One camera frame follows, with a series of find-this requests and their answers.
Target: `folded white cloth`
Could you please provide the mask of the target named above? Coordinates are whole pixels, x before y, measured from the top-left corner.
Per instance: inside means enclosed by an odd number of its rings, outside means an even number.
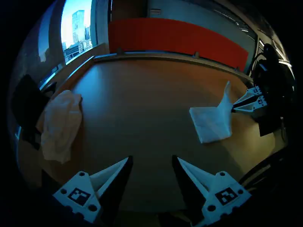
[[[70,146],[82,120],[80,101],[80,94],[65,90],[46,106],[41,135],[42,152],[46,160],[61,163],[70,160]]]
[[[189,110],[201,143],[210,143],[231,136],[231,109],[228,81],[222,101],[217,107],[192,107]]]

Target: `white cloth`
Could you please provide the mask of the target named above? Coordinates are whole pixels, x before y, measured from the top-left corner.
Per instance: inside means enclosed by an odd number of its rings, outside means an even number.
[[[228,81],[222,101],[217,107],[192,107],[189,110],[201,143],[210,143],[231,136],[231,109]]]
[[[57,160],[62,164],[70,160],[70,146],[82,120],[80,101],[80,94],[65,90],[46,106],[41,135],[42,152],[46,160]]]

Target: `red wall panel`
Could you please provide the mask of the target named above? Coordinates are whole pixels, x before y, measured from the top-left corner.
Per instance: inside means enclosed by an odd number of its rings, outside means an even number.
[[[113,21],[108,26],[109,50],[162,50],[184,54],[199,52],[208,58],[244,70],[248,52],[228,38],[209,29],[160,18]]]

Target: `table surface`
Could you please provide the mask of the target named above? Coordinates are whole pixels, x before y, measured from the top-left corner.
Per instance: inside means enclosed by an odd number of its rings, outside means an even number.
[[[220,70],[159,60],[97,63],[71,88],[83,98],[71,161],[61,165],[40,155],[39,164],[63,184],[80,170],[93,174],[133,155],[120,209],[183,209],[173,154],[209,173],[224,170],[239,180],[277,149],[273,134],[260,137],[258,124],[238,113],[232,113],[230,138],[199,142],[189,108],[217,106],[227,81],[235,102],[247,88]]]

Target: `black chair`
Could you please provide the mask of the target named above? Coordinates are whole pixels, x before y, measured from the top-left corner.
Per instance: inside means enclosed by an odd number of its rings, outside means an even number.
[[[40,144],[35,141],[35,136],[40,135],[40,132],[36,129],[36,123],[50,99],[45,94],[49,91],[54,94],[56,84],[57,82],[51,83],[41,92],[30,75],[25,75],[12,96],[11,109],[17,123],[23,129],[22,139],[37,150]]]

